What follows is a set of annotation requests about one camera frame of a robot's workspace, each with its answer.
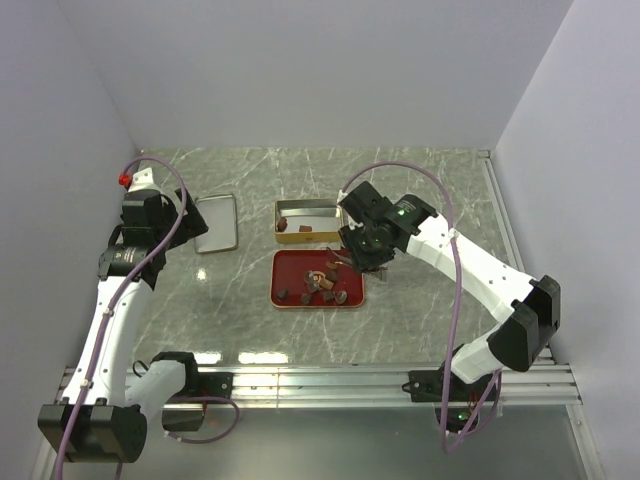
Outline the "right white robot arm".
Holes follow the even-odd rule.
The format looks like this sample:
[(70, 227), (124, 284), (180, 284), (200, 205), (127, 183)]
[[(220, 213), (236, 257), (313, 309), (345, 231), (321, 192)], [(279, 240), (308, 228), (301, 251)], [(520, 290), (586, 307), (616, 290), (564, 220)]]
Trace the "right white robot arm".
[(457, 348), (451, 368), (441, 373), (449, 398), (464, 398), (476, 381), (499, 369), (528, 371), (559, 329), (561, 287), (555, 279), (508, 266), (417, 196), (391, 202), (363, 182), (339, 194), (338, 205), (352, 222), (339, 235), (356, 271), (377, 270), (405, 253), (449, 277), (493, 317), (495, 327)]

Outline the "light brown bar chocolate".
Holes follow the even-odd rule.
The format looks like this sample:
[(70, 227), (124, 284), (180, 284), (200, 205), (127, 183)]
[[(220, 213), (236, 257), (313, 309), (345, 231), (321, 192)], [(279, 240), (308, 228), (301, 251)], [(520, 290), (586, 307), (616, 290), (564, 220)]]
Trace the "light brown bar chocolate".
[(333, 286), (334, 286), (334, 283), (333, 283), (332, 281), (330, 281), (330, 280), (327, 280), (327, 279), (322, 278), (322, 279), (319, 281), (319, 285), (320, 285), (323, 289), (331, 290), (331, 289), (333, 288)]

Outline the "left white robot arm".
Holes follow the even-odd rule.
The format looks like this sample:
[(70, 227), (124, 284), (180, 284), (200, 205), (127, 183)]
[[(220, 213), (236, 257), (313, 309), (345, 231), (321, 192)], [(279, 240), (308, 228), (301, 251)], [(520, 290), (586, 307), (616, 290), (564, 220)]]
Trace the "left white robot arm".
[(160, 353), (147, 373), (126, 382), (134, 336), (167, 251), (208, 226), (186, 187), (164, 190), (151, 168), (132, 164), (119, 182), (121, 222), (99, 259), (96, 307), (80, 360), (60, 399), (38, 415), (56, 453), (56, 475), (68, 462), (135, 462), (164, 404), (172, 397), (191, 401), (201, 389), (197, 361), (187, 352)]

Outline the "long metal tweezers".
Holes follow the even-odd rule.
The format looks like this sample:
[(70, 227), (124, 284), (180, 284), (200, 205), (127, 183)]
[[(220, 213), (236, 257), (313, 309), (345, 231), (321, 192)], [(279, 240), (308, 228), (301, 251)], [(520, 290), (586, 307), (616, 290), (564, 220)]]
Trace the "long metal tweezers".
[(355, 266), (354, 261), (350, 256), (344, 255), (341, 251), (334, 250), (330, 247), (326, 247), (325, 251), (328, 254), (329, 261), (334, 264), (347, 266), (356, 273), (359, 273), (362, 275), (368, 275), (370, 277), (376, 278), (381, 282), (387, 281), (387, 268), (385, 266), (376, 267), (374, 269), (359, 270)]

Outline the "brown square chocolate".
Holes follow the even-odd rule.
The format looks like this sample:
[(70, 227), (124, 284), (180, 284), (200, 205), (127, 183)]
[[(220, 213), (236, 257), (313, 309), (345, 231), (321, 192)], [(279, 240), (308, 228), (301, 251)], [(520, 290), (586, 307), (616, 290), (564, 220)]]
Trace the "brown square chocolate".
[(288, 220), (285, 217), (281, 217), (276, 224), (276, 230), (278, 232), (284, 232), (287, 229)]

